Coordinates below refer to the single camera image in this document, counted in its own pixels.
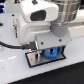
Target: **bolt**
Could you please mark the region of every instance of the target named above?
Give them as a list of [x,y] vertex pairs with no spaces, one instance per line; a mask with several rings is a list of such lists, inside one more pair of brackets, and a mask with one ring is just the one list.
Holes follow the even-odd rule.
[[59,39],[60,42],[62,42],[62,39]]
[[12,16],[15,16],[14,14],[12,14]]
[[44,43],[43,42],[41,42],[41,45],[43,45]]
[[3,23],[0,22],[0,26],[3,26]]

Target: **black cable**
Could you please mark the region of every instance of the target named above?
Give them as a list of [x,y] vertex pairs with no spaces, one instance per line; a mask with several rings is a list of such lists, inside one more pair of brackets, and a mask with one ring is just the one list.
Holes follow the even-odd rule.
[[13,45],[8,45],[0,41],[0,45],[7,47],[7,48],[12,48],[12,49],[24,49],[24,46],[13,46]]
[[0,45],[7,47],[7,48],[11,48],[11,49],[31,49],[31,50],[37,50],[36,48],[36,44],[35,42],[30,42],[30,44],[26,44],[26,45],[22,45],[22,46],[13,46],[13,45],[9,45],[9,44],[5,44],[3,42],[0,41]]

